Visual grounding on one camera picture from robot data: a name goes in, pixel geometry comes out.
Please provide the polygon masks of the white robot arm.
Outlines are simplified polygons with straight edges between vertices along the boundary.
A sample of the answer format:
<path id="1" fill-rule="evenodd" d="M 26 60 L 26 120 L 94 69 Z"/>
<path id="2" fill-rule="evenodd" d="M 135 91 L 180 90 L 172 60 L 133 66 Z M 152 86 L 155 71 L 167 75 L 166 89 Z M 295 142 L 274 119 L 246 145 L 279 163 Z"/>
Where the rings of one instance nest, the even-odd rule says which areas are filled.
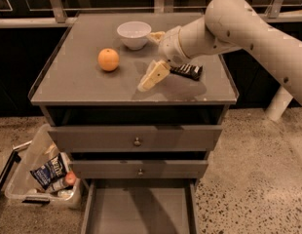
<path id="1" fill-rule="evenodd" d="M 205 14 L 156 39 L 160 59 L 151 61 L 138 89 L 152 89 L 172 68 L 202 55 L 243 49 L 302 105 L 302 41 L 267 24 L 246 0 L 211 0 Z"/>

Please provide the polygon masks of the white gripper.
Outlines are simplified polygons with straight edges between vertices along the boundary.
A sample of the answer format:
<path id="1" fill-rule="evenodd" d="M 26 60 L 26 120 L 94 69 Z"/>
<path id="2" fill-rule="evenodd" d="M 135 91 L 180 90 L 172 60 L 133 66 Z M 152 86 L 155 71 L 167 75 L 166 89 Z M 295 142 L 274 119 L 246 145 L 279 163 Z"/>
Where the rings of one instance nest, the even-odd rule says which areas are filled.
<path id="1" fill-rule="evenodd" d="M 179 42 L 180 29 L 181 27 L 177 26 L 166 33 L 165 31 L 157 31 L 147 35 L 150 42 L 159 45 L 158 53 L 163 60 L 150 62 L 145 75 L 137 86 L 140 92 L 149 91 L 164 80 L 170 74 L 170 66 L 181 66 L 189 61 Z"/>

